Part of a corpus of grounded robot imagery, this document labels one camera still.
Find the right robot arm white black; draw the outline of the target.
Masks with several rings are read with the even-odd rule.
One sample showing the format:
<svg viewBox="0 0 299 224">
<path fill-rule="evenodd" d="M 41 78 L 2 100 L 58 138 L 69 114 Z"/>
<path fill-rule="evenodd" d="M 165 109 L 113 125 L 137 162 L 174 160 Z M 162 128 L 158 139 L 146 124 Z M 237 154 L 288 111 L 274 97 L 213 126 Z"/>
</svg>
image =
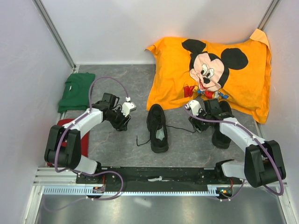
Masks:
<svg viewBox="0 0 299 224">
<path fill-rule="evenodd" d="M 243 126 L 233 116 L 228 102 L 205 100 L 201 106 L 199 101 L 191 100 L 184 109 L 195 131 L 214 128 L 214 146 L 227 149 L 234 142 L 244 152 L 243 162 L 226 160 L 216 164 L 214 178 L 218 183 L 226 183 L 231 177 L 244 179 L 254 188 L 283 183 L 286 171 L 279 143 L 265 140 Z"/>
</svg>

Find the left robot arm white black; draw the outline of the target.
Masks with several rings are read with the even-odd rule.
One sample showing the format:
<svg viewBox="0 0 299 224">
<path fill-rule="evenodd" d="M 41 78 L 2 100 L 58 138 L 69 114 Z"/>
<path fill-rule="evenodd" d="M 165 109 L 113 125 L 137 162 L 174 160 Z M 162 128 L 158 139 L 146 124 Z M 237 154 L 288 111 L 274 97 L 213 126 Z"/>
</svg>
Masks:
<svg viewBox="0 0 299 224">
<path fill-rule="evenodd" d="M 69 169 L 86 175 L 91 183 L 102 180 L 101 164 L 82 155 L 81 139 L 104 121 L 110 122 L 116 131 L 127 130 L 130 112 L 136 109 L 136 105 L 130 98 L 126 98 L 118 107 L 115 104 L 116 99 L 115 95 L 105 93 L 102 100 L 92 104 L 91 108 L 76 119 L 50 128 L 44 160 L 54 165 L 56 172 Z"/>
</svg>

